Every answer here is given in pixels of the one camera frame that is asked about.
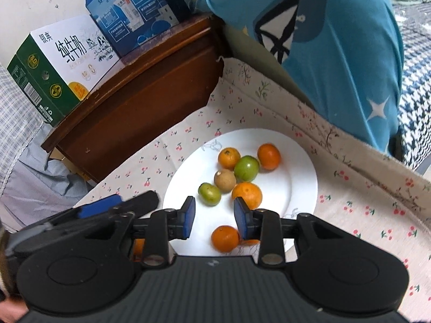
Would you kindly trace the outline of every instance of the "green tomato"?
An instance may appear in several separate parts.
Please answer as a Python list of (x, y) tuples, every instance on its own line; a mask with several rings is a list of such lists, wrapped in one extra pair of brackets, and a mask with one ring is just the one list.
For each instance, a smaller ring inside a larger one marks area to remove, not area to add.
[(253, 181), (259, 172), (259, 161), (251, 155), (243, 156), (235, 165), (235, 176), (241, 181)]
[(202, 183), (197, 192), (201, 196), (203, 202), (208, 206), (216, 206), (221, 200), (220, 190), (211, 183)]

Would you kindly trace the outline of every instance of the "wooden nightstand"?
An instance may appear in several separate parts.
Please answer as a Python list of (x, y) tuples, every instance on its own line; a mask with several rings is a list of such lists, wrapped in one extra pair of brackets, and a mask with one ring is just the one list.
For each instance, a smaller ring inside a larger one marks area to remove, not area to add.
[(229, 55), (223, 22), (194, 16), (122, 58), (42, 145), (99, 182), (206, 105)]

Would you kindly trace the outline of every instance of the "orange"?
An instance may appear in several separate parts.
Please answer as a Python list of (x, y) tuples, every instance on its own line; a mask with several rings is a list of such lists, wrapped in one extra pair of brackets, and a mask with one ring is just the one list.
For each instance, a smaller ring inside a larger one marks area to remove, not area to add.
[(240, 152), (235, 148), (225, 148), (218, 155), (218, 163), (225, 169), (233, 170), (237, 162), (241, 159)]
[(241, 245), (254, 246), (256, 244), (259, 244), (259, 242), (260, 242), (260, 240), (258, 240), (258, 239), (241, 240)]
[(142, 250), (144, 249), (145, 239), (135, 239), (133, 244), (133, 261), (139, 261), (141, 259)]
[(232, 200), (242, 197), (250, 210), (257, 209), (262, 203), (263, 195), (260, 188), (251, 182), (241, 182), (232, 190)]
[(231, 226), (219, 226), (212, 233), (211, 241), (219, 252), (230, 252), (240, 243), (240, 235)]
[(274, 170), (281, 162), (280, 151), (272, 143), (261, 145), (257, 150), (257, 157), (265, 170)]

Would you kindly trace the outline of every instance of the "screw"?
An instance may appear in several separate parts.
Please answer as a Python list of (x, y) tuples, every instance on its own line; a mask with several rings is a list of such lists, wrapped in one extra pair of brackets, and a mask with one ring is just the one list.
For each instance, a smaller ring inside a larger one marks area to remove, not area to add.
[(279, 265), (283, 258), (279, 254), (269, 253), (262, 256), (262, 262), (267, 265)]
[(148, 255), (146, 258), (142, 261), (147, 266), (160, 266), (165, 262), (165, 259), (160, 255)]

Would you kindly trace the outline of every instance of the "barcode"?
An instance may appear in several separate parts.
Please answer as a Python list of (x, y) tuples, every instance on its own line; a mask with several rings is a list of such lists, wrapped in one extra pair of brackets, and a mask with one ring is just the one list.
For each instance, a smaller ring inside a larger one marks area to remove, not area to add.
[(30, 100), (34, 103), (34, 105), (38, 105), (40, 101), (42, 100), (42, 97), (36, 92), (34, 87), (28, 83), (24, 87), (24, 92), (27, 94), (27, 96), (30, 98)]

